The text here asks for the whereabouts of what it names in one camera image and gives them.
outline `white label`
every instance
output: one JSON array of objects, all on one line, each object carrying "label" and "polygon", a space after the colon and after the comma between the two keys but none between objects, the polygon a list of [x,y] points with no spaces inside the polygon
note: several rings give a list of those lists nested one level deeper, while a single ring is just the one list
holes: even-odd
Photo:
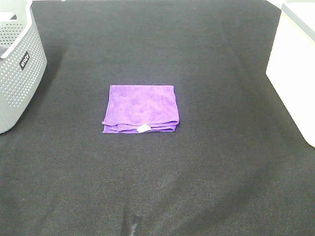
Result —
[{"label": "white label", "polygon": [[137,130],[139,133],[143,133],[143,132],[146,132],[148,130],[151,130],[151,127],[148,126],[147,124],[144,124],[144,125],[138,127]]}]

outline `purple cloth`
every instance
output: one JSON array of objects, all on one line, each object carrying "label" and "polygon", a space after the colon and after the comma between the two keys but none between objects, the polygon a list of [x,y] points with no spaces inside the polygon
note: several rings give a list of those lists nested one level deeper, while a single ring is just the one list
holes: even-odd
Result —
[{"label": "purple cloth", "polygon": [[111,85],[103,133],[174,132],[178,123],[173,86]]}]

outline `laundry basket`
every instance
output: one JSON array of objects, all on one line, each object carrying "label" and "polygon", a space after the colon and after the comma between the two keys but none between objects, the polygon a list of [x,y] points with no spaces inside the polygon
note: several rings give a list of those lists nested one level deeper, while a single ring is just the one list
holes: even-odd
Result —
[{"label": "laundry basket", "polygon": [[0,0],[0,133],[18,121],[47,64],[31,4]]}]

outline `white box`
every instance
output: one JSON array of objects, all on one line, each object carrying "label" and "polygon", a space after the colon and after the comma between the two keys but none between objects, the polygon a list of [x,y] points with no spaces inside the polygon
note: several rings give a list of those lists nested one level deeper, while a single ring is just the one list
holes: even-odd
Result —
[{"label": "white box", "polygon": [[305,140],[315,147],[315,1],[282,6],[266,74]]}]

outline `dark gray cloth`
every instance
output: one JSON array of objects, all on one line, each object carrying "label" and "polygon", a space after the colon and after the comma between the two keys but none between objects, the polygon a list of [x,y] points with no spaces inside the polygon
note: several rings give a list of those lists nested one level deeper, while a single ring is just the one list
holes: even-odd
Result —
[{"label": "dark gray cloth", "polygon": [[[277,8],[32,8],[48,64],[17,125],[0,135],[0,235],[128,236],[135,215],[141,236],[315,234],[315,149],[265,75]],[[174,85],[176,132],[103,134],[112,84]]]}]

